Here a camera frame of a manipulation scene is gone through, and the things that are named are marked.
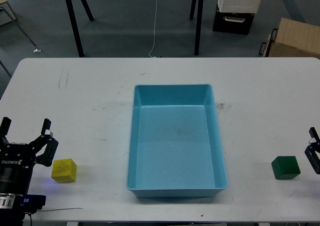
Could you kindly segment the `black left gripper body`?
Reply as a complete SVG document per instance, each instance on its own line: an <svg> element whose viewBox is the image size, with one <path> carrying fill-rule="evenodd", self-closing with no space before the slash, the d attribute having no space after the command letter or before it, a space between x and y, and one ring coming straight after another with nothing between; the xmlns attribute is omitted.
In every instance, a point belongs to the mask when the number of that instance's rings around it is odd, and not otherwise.
<svg viewBox="0 0 320 226"><path fill-rule="evenodd" d="M26 194L36 160L34 143L0 143L0 192Z"/></svg>

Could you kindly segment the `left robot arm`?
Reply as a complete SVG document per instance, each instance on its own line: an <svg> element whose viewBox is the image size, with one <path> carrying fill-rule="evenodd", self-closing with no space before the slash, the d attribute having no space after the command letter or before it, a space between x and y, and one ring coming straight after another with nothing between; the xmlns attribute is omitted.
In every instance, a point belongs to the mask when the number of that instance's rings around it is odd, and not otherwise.
<svg viewBox="0 0 320 226"><path fill-rule="evenodd" d="M26 215L41 210L45 195L28 194L36 164L50 167L59 142L50 131L51 121L43 121L40 136L30 143L13 143L6 138L11 119L0 124L0 222L6 226L22 226Z"/></svg>

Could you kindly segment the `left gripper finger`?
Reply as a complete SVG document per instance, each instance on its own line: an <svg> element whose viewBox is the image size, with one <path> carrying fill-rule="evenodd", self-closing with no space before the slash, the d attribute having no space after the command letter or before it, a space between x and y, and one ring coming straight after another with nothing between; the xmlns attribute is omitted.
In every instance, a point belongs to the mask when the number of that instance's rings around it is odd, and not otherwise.
<svg viewBox="0 0 320 226"><path fill-rule="evenodd" d="M3 117L2 119L2 122L0 124L0 145L1 146L7 146L10 144L6 136L8 134L11 122L12 120L8 117Z"/></svg>
<svg viewBox="0 0 320 226"><path fill-rule="evenodd" d="M45 167L52 165L59 144L50 131L51 123L48 118L45 118L40 136L31 141L27 146L32 162Z"/></svg>

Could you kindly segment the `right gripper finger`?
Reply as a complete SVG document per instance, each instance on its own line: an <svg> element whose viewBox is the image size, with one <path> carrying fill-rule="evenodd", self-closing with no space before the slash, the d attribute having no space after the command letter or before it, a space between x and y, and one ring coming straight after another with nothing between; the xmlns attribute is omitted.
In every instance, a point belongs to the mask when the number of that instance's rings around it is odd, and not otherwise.
<svg viewBox="0 0 320 226"><path fill-rule="evenodd" d="M314 127L309 129L310 141L309 145L306 147L304 153L309 160L314 172L320 174L320 157L317 153L320 153L320 137Z"/></svg>

